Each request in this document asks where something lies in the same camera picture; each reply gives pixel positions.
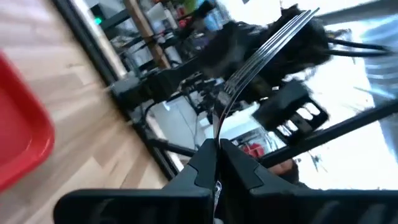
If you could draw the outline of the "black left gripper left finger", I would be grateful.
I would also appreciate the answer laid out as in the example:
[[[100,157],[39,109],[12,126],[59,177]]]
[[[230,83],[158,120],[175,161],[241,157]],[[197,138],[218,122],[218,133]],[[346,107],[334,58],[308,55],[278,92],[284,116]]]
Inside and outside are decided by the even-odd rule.
[[[55,224],[213,224],[217,147],[207,139],[161,189],[80,189],[61,197]]]

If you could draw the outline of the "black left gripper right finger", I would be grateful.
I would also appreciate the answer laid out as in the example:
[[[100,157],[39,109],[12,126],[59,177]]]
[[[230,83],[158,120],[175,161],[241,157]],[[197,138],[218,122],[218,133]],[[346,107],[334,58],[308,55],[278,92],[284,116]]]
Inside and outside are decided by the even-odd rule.
[[[220,141],[221,201],[228,224],[398,224],[397,190],[316,190],[271,173]]]

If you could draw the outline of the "red-handled metal fork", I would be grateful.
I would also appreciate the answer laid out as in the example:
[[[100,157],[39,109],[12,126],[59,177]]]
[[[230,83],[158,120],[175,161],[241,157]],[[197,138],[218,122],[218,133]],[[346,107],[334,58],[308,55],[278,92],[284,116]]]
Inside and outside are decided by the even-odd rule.
[[[220,147],[222,125],[234,102],[249,82],[314,17],[319,8],[303,11],[284,24],[237,70],[219,91],[213,110],[213,133]]]

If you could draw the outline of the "red plastic tray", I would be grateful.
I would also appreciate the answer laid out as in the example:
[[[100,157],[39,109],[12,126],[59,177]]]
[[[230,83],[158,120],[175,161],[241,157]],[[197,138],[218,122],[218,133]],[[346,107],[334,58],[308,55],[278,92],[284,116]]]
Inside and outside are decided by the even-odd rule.
[[[0,51],[0,192],[41,165],[54,144],[45,107]]]

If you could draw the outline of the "black aluminium rig frame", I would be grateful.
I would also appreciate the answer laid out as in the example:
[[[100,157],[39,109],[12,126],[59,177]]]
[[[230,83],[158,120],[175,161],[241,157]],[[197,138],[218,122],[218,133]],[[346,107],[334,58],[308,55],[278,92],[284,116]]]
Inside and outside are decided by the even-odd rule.
[[[111,68],[111,64],[106,59],[105,54],[101,53],[99,44],[94,41],[94,36],[88,29],[88,25],[83,22],[81,16],[78,15],[76,7],[72,6],[72,0],[52,0],[55,7],[58,9],[64,20],[72,29],[73,34],[77,37],[79,43],[83,46],[83,49],[88,54],[90,60],[93,62],[97,71],[105,84],[111,87],[111,95],[113,101],[117,104],[118,109],[121,111],[126,119],[133,120],[131,113],[136,109],[142,110],[142,104],[146,101],[153,100],[155,104],[167,101],[173,98],[172,95],[177,91],[181,82],[188,79],[190,75],[196,72],[202,72],[200,67],[198,54],[189,61],[180,64],[174,68],[163,68],[155,73],[149,73],[146,77],[137,84],[127,84],[129,81],[127,78],[118,79],[116,77],[116,71]],[[204,18],[215,8],[212,2],[205,0],[198,9],[192,12],[191,19],[187,25],[180,30],[177,30],[177,43],[184,43],[186,39],[189,39],[193,32],[198,30],[197,25],[200,21],[204,21]],[[381,50],[383,52],[350,52],[350,51],[338,51],[332,50],[331,48],[327,51],[327,54],[331,56],[347,56],[347,57],[381,57],[391,54],[391,51],[385,46],[381,45],[366,45],[356,42],[350,42],[345,40],[336,39],[335,36],[330,36],[332,33],[328,33],[326,30],[326,36],[329,44],[340,44],[348,47],[356,47],[362,49]],[[282,85],[281,90],[276,90],[276,93],[271,93],[271,89],[267,88],[264,96],[272,96],[270,100],[266,100],[260,107],[262,111],[254,113],[254,118],[257,122],[266,128],[268,131],[275,131],[276,134],[280,131],[276,130],[277,126],[281,126],[283,121],[291,120],[288,111],[293,113],[293,103],[299,103],[299,99],[293,101],[289,106],[281,106],[280,109],[271,109],[271,103],[282,97],[286,92],[288,83]],[[260,99],[260,93],[255,93],[251,90],[249,93],[244,90],[237,97],[236,101],[258,101]],[[180,146],[171,145],[167,141],[161,141],[160,139],[150,139],[147,132],[144,130],[146,123],[146,116],[151,106],[146,108],[146,112],[141,111],[141,120],[134,122],[133,128],[137,128],[138,135],[144,142],[150,155],[154,157],[154,160],[164,173],[166,178],[171,180],[175,177],[179,171],[177,166],[172,162],[170,156],[166,153],[175,152],[188,157],[193,157],[196,153],[195,150],[189,148],[182,148]],[[319,128],[326,120],[327,113],[323,109],[319,109],[320,114],[313,115],[309,121],[306,121],[312,131],[307,133],[304,132],[303,128],[299,128],[299,131],[293,131],[293,134],[286,137],[280,137],[288,146],[278,149],[276,152],[267,154],[260,157],[259,162],[264,167],[270,167],[276,165],[277,162],[282,160],[290,159],[291,157],[297,156],[303,152],[307,152],[313,148],[320,146],[328,141],[336,139],[344,134],[352,132],[356,129],[362,128],[365,125],[373,123],[379,119],[383,119],[393,113],[398,112],[398,100],[387,103],[381,107],[376,107],[365,112],[361,112],[353,118],[347,119],[341,123],[338,123],[330,128],[323,131],[314,132],[315,128]]]

